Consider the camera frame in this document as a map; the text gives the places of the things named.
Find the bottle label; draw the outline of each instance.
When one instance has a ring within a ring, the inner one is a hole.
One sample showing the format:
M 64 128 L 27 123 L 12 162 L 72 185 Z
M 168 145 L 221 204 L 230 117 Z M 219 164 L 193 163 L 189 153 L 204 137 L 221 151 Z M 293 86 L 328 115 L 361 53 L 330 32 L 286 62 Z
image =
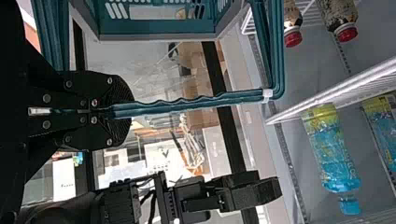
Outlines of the bottle label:
M 330 31 L 347 22 L 356 22 L 358 10 L 353 0 L 317 0 L 322 17 Z
M 303 23 L 303 16 L 300 9 L 297 8 L 294 0 L 285 0 L 284 5 L 284 27 L 285 29 L 292 26 L 301 26 Z
M 388 168 L 396 172 L 396 98 L 387 94 L 362 104 L 380 154 Z

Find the robotic arm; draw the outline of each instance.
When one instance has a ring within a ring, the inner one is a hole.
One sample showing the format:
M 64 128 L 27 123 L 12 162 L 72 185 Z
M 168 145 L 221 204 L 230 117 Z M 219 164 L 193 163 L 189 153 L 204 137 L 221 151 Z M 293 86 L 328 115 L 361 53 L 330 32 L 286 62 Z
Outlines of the robotic arm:
M 6 21 L 5 33 L 0 35 L 6 56 L 0 60 L 0 150 L 3 156 L 0 224 L 138 223 L 141 204 L 149 197 L 152 198 L 151 210 L 155 209 L 156 202 L 158 204 L 162 224 L 176 218 L 187 224 L 210 219 L 209 210 L 232 212 L 266 204 L 281 196 L 277 178 L 260 180 L 257 172 L 223 176 L 207 183 L 198 176 L 181 180 L 172 188 L 167 187 L 165 174 L 159 172 L 112 183 L 108 189 L 65 202 L 21 209 L 24 184 L 59 148 L 118 147 L 129 132 L 131 111 L 163 113 L 185 108 L 185 105 L 197 108 L 198 104 L 214 101 L 200 98 L 182 100 L 179 104 L 135 103 L 121 77 L 92 71 L 56 72 L 26 41 L 15 0 L 0 3 L 0 18 Z M 241 97 L 253 97 L 257 101 L 257 97 L 262 96 L 244 93 Z M 215 97 L 215 101 L 222 101 L 224 105 L 239 100 Z M 32 108 L 47 110 L 36 113 Z M 140 199 L 139 188 L 148 181 L 154 181 L 155 190 Z

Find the metal shelf rack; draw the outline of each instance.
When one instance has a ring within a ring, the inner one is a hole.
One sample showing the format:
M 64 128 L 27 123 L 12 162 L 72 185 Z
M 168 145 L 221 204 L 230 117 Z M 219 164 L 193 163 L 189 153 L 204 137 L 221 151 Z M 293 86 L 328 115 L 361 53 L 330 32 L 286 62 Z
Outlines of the metal shelf rack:
M 361 1 L 362 0 L 355 0 L 356 6 Z M 316 0 L 296 0 L 296 6 L 300 9 L 301 13 L 304 16 L 304 23 L 302 26 L 303 28 L 323 25 L 323 21 L 317 7 Z M 244 18 L 241 30 L 243 35 L 256 34 L 256 26 L 254 24 L 251 9 L 248 10 L 246 17 Z
M 270 117 L 265 122 L 275 124 L 299 119 L 301 112 L 315 105 L 334 103 L 335 107 L 339 109 L 394 90 L 396 90 L 396 57 L 338 83 L 326 91 Z

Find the wire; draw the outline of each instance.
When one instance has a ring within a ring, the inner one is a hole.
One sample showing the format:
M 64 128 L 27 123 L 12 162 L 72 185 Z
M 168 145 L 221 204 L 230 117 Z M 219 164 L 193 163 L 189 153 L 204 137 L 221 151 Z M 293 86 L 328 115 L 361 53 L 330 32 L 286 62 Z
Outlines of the wire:
M 151 190 L 148 192 L 148 194 L 146 194 L 142 200 L 140 200 L 140 205 L 142 205 L 149 197 L 151 197 L 152 194 L 155 193 L 155 190 Z
M 148 218 L 148 224 L 152 224 L 152 220 L 154 220 L 154 215 L 155 215 L 155 203 L 157 201 L 157 194 L 154 193 L 154 195 L 151 198 L 151 208 L 149 210 L 149 218 Z
M 142 184 L 138 184 L 137 187 L 138 187 L 138 188 L 143 187 L 143 186 L 147 185 L 151 180 L 152 180 L 152 178 L 146 180 L 146 181 L 143 182 Z

